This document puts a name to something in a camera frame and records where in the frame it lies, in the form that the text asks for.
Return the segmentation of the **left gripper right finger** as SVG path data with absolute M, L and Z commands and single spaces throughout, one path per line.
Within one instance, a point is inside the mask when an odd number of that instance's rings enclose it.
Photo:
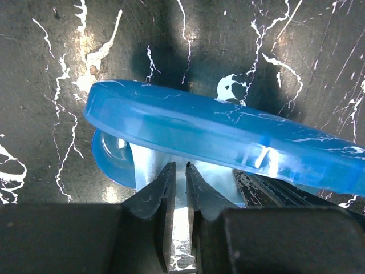
M 198 273 L 363 273 L 364 216 L 338 205 L 239 207 L 186 166 Z

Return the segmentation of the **blue glasses case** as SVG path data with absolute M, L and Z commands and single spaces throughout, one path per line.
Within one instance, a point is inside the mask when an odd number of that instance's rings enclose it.
M 364 148 L 250 107 L 129 80 L 94 83 L 84 109 L 132 144 L 289 183 L 364 195 Z

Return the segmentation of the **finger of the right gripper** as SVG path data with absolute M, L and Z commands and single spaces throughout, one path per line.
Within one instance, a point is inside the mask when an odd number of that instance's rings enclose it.
M 320 207 L 335 206 L 285 181 L 234 169 L 237 189 L 247 207 Z

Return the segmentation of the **light blue cleaning cloth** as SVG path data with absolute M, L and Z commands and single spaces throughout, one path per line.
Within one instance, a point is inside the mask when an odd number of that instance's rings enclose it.
M 203 179 L 216 191 L 238 206 L 244 206 L 243 198 L 236 186 L 233 169 L 182 158 L 163 152 L 130 144 L 135 168 L 136 190 L 140 191 L 151 183 L 167 163 L 176 163 L 176 198 L 175 208 L 187 206 L 185 170 L 188 162 L 193 164 Z

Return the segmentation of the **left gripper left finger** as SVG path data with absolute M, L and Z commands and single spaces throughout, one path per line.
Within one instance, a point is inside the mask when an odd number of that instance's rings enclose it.
M 1 207 L 2 273 L 168 273 L 176 164 L 120 204 Z

